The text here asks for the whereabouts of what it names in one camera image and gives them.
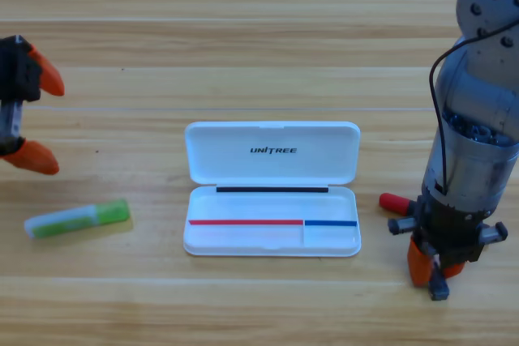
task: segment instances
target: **blue tape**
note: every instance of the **blue tape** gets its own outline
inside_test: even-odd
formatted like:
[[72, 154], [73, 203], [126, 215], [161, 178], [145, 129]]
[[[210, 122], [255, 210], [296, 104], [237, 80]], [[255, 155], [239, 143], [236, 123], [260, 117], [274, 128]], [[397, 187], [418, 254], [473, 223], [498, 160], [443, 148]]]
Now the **blue tape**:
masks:
[[356, 227], [355, 220], [305, 220], [305, 226], [342, 226]]

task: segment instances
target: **white box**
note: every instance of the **white box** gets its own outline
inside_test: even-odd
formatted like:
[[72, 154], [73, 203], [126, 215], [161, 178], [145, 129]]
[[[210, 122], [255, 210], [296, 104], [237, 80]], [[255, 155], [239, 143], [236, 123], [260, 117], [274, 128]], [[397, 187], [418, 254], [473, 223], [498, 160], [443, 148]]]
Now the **white box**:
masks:
[[349, 257], [361, 248], [351, 122], [197, 122], [186, 128], [193, 255]]

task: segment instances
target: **black cable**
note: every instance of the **black cable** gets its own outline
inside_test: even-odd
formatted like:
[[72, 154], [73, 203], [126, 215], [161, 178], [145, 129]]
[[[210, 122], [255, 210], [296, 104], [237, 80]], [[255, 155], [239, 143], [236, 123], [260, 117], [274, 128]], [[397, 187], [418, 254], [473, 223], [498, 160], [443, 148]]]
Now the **black cable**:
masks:
[[457, 51], [459, 48], [462, 48], [465, 45], [473, 44], [474, 42], [479, 42], [482, 40], [486, 40], [487, 38], [490, 38], [492, 36], [496, 36], [502, 32], [505, 32], [509, 30], [510, 28], [513, 28], [519, 24], [519, 19], [507, 24], [506, 26], [503, 26], [502, 28], [498, 28], [497, 30], [494, 30], [493, 32], [485, 32], [484, 34], [480, 36], [476, 36], [474, 38], [470, 38], [469, 40], [463, 41], [457, 45], [454, 45], [451, 49], [447, 50], [445, 53], [443, 53], [441, 56], [438, 57], [438, 59], [435, 61], [431, 68], [431, 73], [429, 73], [429, 87], [431, 88], [431, 96], [432, 96], [432, 103], [435, 106], [435, 112], [436, 112], [436, 119], [438, 119], [438, 131], [440, 133], [440, 143], [441, 143], [441, 158], [442, 158], [442, 170], [444, 174], [444, 186], [443, 186], [443, 195], [447, 194], [447, 156], [445, 152], [445, 135], [444, 135], [444, 125], [441, 121], [441, 112], [440, 108], [438, 107], [438, 100], [436, 99], [436, 92], [435, 92], [435, 70], [438, 67], [438, 65], [449, 55]]

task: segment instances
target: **glue stick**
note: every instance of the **glue stick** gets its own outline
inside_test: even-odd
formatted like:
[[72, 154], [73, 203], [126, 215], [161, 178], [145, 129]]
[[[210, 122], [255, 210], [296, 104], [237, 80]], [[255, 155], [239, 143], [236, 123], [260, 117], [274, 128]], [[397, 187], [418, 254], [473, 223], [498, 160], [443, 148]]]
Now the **glue stick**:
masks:
[[31, 238], [45, 238], [87, 227], [123, 222], [129, 217], [126, 200], [116, 200], [35, 216], [25, 220], [24, 225], [25, 232]]

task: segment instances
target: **wooden table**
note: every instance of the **wooden table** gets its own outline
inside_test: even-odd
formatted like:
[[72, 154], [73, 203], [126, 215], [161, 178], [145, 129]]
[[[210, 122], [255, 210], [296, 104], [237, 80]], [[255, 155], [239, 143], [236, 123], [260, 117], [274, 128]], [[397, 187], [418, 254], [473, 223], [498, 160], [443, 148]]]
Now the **wooden table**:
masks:
[[[456, 0], [0, 0], [62, 72], [24, 134], [62, 171], [2, 164], [0, 344], [519, 344], [519, 173], [485, 250], [432, 302], [379, 194], [414, 197], [435, 133], [428, 68], [458, 37]], [[214, 120], [352, 121], [362, 130], [353, 258], [196, 258], [183, 130]], [[126, 198], [133, 224], [30, 241], [28, 217]]]

